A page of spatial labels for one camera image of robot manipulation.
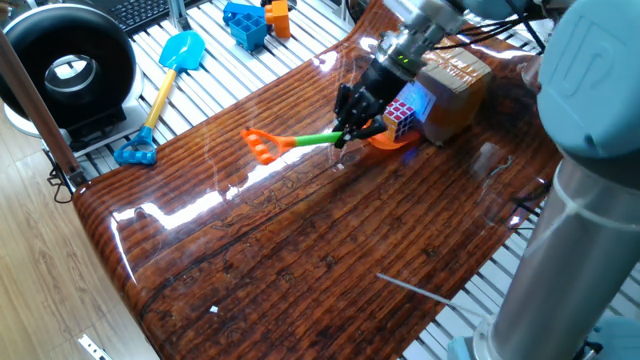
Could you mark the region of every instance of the wooden floor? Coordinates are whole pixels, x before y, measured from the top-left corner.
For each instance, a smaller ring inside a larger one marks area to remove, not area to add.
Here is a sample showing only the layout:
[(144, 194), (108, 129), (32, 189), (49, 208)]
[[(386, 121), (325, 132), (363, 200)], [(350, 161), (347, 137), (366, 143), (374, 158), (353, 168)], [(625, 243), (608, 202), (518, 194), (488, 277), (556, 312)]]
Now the wooden floor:
[(90, 360), (82, 334), (113, 360), (157, 359), (73, 206), (53, 201), (40, 141), (0, 113), (0, 359)]

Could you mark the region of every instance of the white wire rack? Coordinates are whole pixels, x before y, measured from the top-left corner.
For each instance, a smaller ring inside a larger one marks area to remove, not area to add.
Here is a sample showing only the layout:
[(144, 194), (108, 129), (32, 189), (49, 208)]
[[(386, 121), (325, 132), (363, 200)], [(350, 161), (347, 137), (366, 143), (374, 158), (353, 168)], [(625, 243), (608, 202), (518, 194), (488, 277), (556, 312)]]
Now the white wire rack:
[[(498, 313), (538, 217), (531, 215), (460, 290), (452, 301), (491, 316)], [(636, 265), (603, 316), (640, 321), (640, 264)], [(402, 360), (445, 360), (449, 341), (471, 336), (482, 319), (446, 306), (403, 352)]]
[[(260, 3), (234, 1), (256, 6)], [(156, 145), (164, 144), (320, 54), (347, 36), (352, 28), (322, 0), (299, 0), (296, 10), (289, 14), (292, 37), (280, 39), (268, 35), (264, 48), (247, 52), (236, 45), (229, 27), (222, 21), (225, 4), (226, 0), (212, 0), (188, 10), (193, 30), (205, 40), (206, 52), (199, 70), (177, 77), (154, 131)], [(177, 32), (164, 21), (131, 37), (142, 71), (142, 94), (137, 101), (143, 113), (151, 108), (166, 73), (157, 59), (166, 41)], [(87, 179), (117, 168), (114, 150), (133, 138), (136, 131), (125, 131), (106, 144), (77, 153)]]
[[(234, 0), (259, 5), (259, 0)], [(193, 29), (203, 36), (206, 53), (202, 67), (181, 74), (154, 132), (154, 142), (161, 145), (182, 134), (210, 116), (269, 84), (293, 68), (320, 54), (343, 39), (352, 22), (342, 7), (325, 0), (298, 0), (297, 10), (290, 13), (292, 38), (269, 35), (265, 48), (249, 53), (235, 45), (229, 29), (222, 21), (226, 0), (212, 0), (188, 11)], [(467, 20), (476, 25), (486, 23), (472, 14)], [(534, 28), (546, 41), (551, 31), (549, 22), (535, 22)], [(167, 21), (132, 37), (136, 59), (143, 72), (143, 90), (138, 102), (146, 112), (155, 99), (165, 70), (157, 63), (162, 47), (177, 30)], [(505, 41), (525, 51), (540, 49), (523, 28), (504, 33)], [(78, 157), (88, 179), (118, 167), (113, 152), (135, 136), (123, 134), (104, 146), (90, 149)], [(520, 257), (526, 248), (537, 217), (528, 218), (480, 271), (453, 298), (453, 301), (485, 315), (497, 313), (509, 288)], [(606, 315), (640, 317), (640, 266), (624, 283), (607, 308)], [(480, 318), (445, 307), (403, 353), (406, 360), (446, 359), (447, 344), (457, 336), (471, 335)]]

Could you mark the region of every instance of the blue toy block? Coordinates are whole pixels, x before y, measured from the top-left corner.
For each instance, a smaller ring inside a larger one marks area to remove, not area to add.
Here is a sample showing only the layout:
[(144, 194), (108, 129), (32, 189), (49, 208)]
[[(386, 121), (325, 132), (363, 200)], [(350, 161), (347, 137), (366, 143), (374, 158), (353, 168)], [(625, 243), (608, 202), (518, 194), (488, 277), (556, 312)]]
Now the blue toy block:
[(264, 8), (259, 6), (228, 2), (227, 5), (224, 6), (223, 12), (224, 15), (222, 16), (222, 21), (227, 25), (229, 25), (233, 19), (244, 14), (251, 14), (264, 20)]
[(231, 28), (231, 36), (236, 39), (236, 44), (245, 50), (254, 51), (264, 46), (267, 24), (263, 19), (253, 14), (244, 14), (231, 20), (229, 27)]

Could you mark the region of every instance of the orange object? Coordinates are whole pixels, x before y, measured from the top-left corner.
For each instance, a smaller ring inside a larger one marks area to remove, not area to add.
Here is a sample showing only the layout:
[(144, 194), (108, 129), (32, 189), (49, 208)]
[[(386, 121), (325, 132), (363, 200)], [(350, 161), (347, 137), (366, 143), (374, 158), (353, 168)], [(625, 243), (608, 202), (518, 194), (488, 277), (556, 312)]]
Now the orange object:
[(420, 138), (420, 134), (418, 134), (416, 131), (409, 131), (406, 135), (402, 136), (398, 140), (399, 142), (390, 140), (385, 133), (372, 136), (367, 140), (369, 141), (369, 143), (371, 143), (371, 145), (377, 147), (378, 149), (395, 150), (419, 138)]
[(276, 36), (290, 38), (289, 30), (289, 5), (286, 1), (274, 1), (264, 7), (264, 18), (269, 25), (276, 29)]
[[(256, 156), (258, 162), (262, 165), (269, 165), (279, 158), (285, 152), (296, 147), (296, 138), (292, 136), (274, 136), (264, 131), (256, 129), (246, 129), (240, 132), (244, 141), (249, 145), (251, 152)], [(267, 146), (260, 140), (260, 137), (276, 144), (278, 154), (269, 153)]]

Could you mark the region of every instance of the glossy wood grain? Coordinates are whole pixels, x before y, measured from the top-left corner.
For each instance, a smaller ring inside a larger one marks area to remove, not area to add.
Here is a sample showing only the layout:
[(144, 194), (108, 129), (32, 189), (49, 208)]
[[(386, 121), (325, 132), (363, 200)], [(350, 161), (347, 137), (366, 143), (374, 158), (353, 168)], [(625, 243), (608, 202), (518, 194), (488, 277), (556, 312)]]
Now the glossy wood grain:
[[(316, 146), (258, 166), (240, 129), (330, 129), (339, 83), (358, 79), (394, 26), (372, 3), (343, 42), (161, 146), (155, 166), (119, 168), (76, 193), (107, 273), (162, 357), (397, 356), (437, 306), (375, 274), (452, 296), (506, 239), (494, 220), (510, 197), (550, 178), (559, 155), (517, 69), (529, 55), (497, 40), (473, 50), (494, 81), (475, 123), (445, 147)], [(512, 159), (490, 179), (473, 170), (486, 143), (499, 163)]]

